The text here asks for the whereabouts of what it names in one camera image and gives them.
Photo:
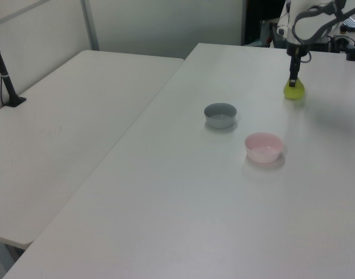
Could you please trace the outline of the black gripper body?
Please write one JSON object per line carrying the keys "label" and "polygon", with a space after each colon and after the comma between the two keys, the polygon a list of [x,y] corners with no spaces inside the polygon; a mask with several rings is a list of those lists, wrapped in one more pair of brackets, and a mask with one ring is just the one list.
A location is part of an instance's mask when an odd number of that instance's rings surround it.
{"label": "black gripper body", "polygon": [[286,53],[290,56],[290,72],[299,71],[301,58],[308,54],[305,47],[301,45],[288,45]]}

